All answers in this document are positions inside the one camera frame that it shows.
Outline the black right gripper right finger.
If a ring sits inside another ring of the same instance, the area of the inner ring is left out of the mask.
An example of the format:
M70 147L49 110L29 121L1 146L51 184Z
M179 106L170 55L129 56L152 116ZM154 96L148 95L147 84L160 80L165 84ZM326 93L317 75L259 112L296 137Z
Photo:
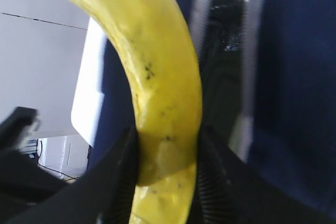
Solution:
M335 223L254 173L210 127L198 139L193 223Z

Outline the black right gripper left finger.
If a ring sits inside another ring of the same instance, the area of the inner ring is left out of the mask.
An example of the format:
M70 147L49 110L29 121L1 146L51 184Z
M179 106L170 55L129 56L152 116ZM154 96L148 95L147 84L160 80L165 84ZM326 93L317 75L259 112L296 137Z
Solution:
M138 135L131 128L86 174L17 215L15 222L128 223L138 173Z

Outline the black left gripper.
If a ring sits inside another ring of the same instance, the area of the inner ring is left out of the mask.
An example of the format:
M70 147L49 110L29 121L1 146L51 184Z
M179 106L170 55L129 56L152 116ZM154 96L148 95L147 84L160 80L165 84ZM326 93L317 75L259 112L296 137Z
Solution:
M16 107L1 123L1 208L27 208L68 185L19 151L36 120L37 110Z

